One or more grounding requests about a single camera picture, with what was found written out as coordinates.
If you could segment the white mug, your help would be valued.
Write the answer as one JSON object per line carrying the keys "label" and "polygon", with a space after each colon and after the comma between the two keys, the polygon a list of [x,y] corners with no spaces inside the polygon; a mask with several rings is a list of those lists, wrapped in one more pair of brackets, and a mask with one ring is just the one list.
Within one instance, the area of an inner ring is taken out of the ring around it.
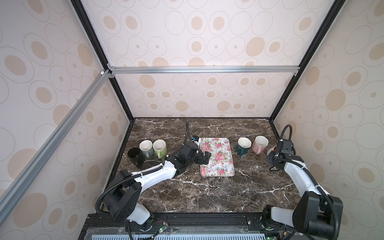
{"label": "white mug", "polygon": [[273,146],[272,148],[270,148],[270,149],[267,151],[267,156],[268,156],[271,152],[275,152],[275,151],[276,151],[276,147],[277,147],[277,146]]}

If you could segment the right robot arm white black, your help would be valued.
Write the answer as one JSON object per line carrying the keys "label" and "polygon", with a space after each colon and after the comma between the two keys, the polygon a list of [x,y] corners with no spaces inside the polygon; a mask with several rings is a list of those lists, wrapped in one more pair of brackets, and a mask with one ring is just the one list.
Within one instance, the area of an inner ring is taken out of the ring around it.
{"label": "right robot arm white black", "polygon": [[267,205],[261,223],[267,230],[286,226],[305,235],[336,240],[341,228],[343,202],[320,186],[295,153],[291,140],[280,139],[267,162],[289,175],[301,199],[294,210]]}

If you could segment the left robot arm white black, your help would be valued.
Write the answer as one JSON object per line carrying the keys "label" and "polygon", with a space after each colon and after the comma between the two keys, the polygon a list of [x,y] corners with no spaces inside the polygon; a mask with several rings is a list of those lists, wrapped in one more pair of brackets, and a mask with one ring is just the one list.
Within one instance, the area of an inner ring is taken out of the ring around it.
{"label": "left robot arm white black", "polygon": [[211,155],[190,141],[184,143],[173,155],[165,156],[157,166],[136,173],[121,171],[97,199],[96,212],[110,215],[117,223],[131,221],[141,226],[151,225],[153,215],[138,203],[141,193],[184,173],[193,163],[207,165]]}

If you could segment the light green mug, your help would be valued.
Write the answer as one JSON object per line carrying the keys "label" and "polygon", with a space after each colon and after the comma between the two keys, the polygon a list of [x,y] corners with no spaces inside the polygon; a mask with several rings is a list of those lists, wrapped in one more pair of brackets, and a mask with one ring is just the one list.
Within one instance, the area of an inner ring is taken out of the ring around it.
{"label": "light green mug", "polygon": [[156,140],[153,142],[153,149],[159,159],[167,155],[167,144],[164,140]]}

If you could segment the black mug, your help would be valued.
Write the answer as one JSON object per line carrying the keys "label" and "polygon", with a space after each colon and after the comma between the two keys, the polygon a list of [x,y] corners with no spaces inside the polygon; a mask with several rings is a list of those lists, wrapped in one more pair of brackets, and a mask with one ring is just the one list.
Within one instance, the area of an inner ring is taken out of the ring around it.
{"label": "black mug", "polygon": [[140,148],[131,148],[127,152],[128,158],[137,168],[140,168],[145,162],[145,156]]}

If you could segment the grey mug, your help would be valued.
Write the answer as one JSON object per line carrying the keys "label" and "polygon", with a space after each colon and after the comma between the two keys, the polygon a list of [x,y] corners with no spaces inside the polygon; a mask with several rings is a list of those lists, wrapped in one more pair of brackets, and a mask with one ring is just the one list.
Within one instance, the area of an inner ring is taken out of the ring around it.
{"label": "grey mug", "polygon": [[146,157],[146,159],[150,159],[155,154],[153,143],[150,140],[142,141],[139,145],[139,148],[142,151],[143,155]]}

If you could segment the pink faceted mug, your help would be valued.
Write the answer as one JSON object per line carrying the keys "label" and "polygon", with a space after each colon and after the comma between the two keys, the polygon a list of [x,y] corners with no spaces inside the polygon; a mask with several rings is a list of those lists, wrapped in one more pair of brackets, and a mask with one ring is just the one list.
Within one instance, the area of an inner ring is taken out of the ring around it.
{"label": "pink faceted mug", "polygon": [[253,142],[252,150],[259,155],[269,145],[269,140],[264,136],[257,136]]}

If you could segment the dark teal mug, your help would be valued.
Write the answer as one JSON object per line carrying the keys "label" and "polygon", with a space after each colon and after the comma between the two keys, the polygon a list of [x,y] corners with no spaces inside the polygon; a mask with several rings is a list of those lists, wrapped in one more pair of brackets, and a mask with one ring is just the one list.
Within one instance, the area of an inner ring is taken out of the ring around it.
{"label": "dark teal mug", "polygon": [[241,137],[238,139],[237,143],[237,154],[239,156],[245,155],[252,146],[252,141],[246,137]]}

